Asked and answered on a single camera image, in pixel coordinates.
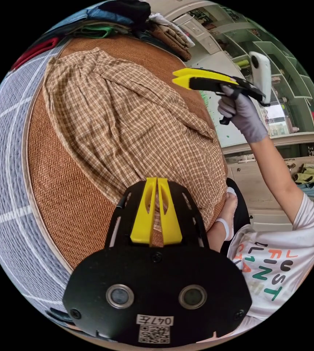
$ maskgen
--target qr code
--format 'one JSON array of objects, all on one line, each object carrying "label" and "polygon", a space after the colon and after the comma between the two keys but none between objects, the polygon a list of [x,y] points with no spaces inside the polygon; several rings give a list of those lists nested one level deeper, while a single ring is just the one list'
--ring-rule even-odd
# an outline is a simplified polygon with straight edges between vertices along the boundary
[{"label": "qr code", "polygon": [[147,344],[169,344],[171,342],[170,327],[140,325],[139,342]]}]

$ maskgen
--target white stripe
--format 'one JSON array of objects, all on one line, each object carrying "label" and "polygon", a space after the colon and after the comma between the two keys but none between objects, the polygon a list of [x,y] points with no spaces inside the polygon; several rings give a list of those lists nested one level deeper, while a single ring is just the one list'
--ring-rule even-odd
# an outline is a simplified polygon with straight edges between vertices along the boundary
[{"label": "white stripe", "polygon": [[22,101],[16,103],[15,105],[13,105],[13,106],[11,106],[11,107],[9,107],[9,108],[8,108],[7,110],[5,110],[4,112],[0,113],[0,118],[1,118],[1,117],[4,117],[4,116],[5,116],[6,114],[8,114],[9,112],[11,112],[11,111],[17,109],[19,106],[22,106],[22,105],[24,105],[24,104],[27,103],[27,102],[30,102],[31,100],[32,100],[32,97],[29,97],[29,98],[26,98],[26,99],[24,99],[24,100],[22,100]]},{"label": "white stripe", "polygon": [[[47,62],[47,60],[49,59],[49,57],[51,56],[51,51],[47,54],[47,56],[44,58],[43,62],[39,65],[39,67],[36,69],[36,71],[34,72],[32,78],[29,80],[28,85],[26,87],[26,89],[24,90],[24,93],[21,97],[21,101],[23,99],[25,99],[25,94],[28,91],[28,88],[33,84],[33,81],[35,79],[35,77],[37,76],[38,72],[40,71],[41,67],[43,66],[43,64],[45,64]],[[14,115],[14,119],[12,122],[12,125],[10,127],[9,133],[8,133],[8,138],[7,138],[7,147],[6,147],[6,155],[5,155],[5,170],[6,170],[6,178],[7,178],[7,187],[8,187],[8,192],[10,195],[10,200],[11,200],[11,205],[12,205],[12,209],[16,210],[16,199],[15,199],[15,194],[12,188],[12,177],[11,177],[11,165],[10,165],[10,159],[11,159],[11,143],[12,143],[12,136],[13,136],[13,129],[16,125],[17,119],[19,117],[19,108],[20,106],[18,106],[16,113]],[[46,265],[46,263],[44,262],[43,258],[39,255],[39,253],[36,251],[36,249],[34,248],[33,244],[30,242],[29,237],[20,221],[20,219],[18,217],[15,218],[18,229],[20,231],[20,234],[22,235],[23,239],[26,242],[26,245],[28,246],[28,248],[30,249],[33,257],[39,262],[40,266],[44,269],[44,271],[48,274],[48,276],[55,282],[57,283],[62,289],[65,289],[66,286],[65,284],[63,284],[52,272],[51,270],[48,268],[48,266]]]},{"label": "white stripe", "polygon": [[35,297],[35,296],[31,296],[31,295],[26,295],[26,294],[22,294],[25,298],[27,299],[32,299],[35,301],[42,301],[42,302],[46,302],[46,303],[51,303],[53,305],[62,305],[62,301],[50,301],[50,300],[46,300],[46,299],[42,299],[40,297]]},{"label": "white stripe", "polygon": [[23,217],[32,213],[32,208],[30,206],[25,206],[22,208],[17,208],[15,211],[4,213],[0,215],[0,223],[7,222],[9,220],[15,219],[16,217]]},{"label": "white stripe", "polygon": [[[49,57],[52,57],[52,56],[56,56],[58,53],[55,53],[55,54],[51,54]],[[5,83],[8,81],[8,79],[13,76],[18,70],[20,70],[21,68],[24,68],[24,67],[27,67],[28,65],[36,62],[36,61],[39,61],[39,60],[43,60],[44,58],[43,57],[37,57],[37,58],[33,58],[29,61],[27,61],[25,64],[23,64],[22,66],[20,66],[17,70],[9,73],[8,75],[5,76],[4,80],[0,83],[0,93],[2,92],[2,89],[5,85]]]}]

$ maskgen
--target label sticker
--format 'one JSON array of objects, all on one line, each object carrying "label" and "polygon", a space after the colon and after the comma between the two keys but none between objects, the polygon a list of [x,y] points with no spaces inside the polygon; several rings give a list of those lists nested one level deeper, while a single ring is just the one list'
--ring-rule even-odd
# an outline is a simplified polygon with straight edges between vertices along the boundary
[{"label": "label sticker", "polygon": [[139,342],[146,344],[169,344],[171,342],[171,328],[140,325]]},{"label": "label sticker", "polygon": [[146,344],[170,344],[173,316],[147,316],[138,314],[136,324],[140,325],[139,342]]},{"label": "label sticker", "polygon": [[174,324],[174,317],[147,316],[145,314],[138,314],[136,316],[136,324],[171,327]]}]

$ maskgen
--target green cloth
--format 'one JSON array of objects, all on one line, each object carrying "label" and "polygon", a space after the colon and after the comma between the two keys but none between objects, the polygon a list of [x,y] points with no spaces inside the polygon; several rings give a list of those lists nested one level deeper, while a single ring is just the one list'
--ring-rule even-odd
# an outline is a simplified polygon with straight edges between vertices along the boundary
[{"label": "green cloth", "polygon": [[76,30],[73,35],[75,37],[86,37],[93,39],[102,39],[106,38],[111,34],[114,34],[115,30],[110,26],[96,26],[96,25],[87,25],[83,26],[80,29]]},{"label": "green cloth", "polygon": [[301,184],[314,182],[314,165],[304,163],[301,172],[294,174],[293,179]]}]

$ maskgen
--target white t-shirt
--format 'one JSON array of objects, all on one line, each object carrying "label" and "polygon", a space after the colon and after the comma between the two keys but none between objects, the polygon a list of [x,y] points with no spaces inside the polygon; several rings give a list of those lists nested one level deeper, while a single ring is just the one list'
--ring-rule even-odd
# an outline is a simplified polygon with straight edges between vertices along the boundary
[{"label": "white t-shirt", "polygon": [[304,194],[292,231],[257,233],[245,225],[232,240],[227,257],[242,270],[252,306],[239,327],[222,338],[266,320],[302,283],[314,265],[314,202]]}]

